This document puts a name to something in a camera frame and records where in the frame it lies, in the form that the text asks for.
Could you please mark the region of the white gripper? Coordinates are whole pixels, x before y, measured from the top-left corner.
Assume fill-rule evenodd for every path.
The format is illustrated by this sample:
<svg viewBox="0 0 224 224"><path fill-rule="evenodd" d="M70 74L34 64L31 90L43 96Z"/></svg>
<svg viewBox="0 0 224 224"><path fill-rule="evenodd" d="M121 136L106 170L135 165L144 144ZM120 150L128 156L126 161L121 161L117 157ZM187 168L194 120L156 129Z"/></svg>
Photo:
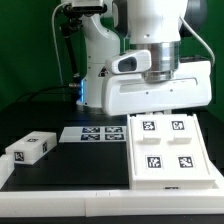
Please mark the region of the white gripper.
<svg viewBox="0 0 224 224"><path fill-rule="evenodd" d="M206 106L212 98L211 65L184 62L168 81L148 83L141 73L108 74L102 85L102 109L109 116Z"/></svg>

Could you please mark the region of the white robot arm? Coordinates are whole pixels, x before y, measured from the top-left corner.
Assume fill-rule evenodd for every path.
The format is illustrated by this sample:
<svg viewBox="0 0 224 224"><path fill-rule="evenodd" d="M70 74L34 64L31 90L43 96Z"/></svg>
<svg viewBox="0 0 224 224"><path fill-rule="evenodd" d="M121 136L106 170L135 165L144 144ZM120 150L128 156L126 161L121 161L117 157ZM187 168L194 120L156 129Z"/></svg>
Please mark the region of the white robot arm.
<svg viewBox="0 0 224 224"><path fill-rule="evenodd" d="M110 116L209 104L212 59L182 58L181 38L195 35L205 0L61 0L72 28L81 28L86 75L81 108Z"/></svg>

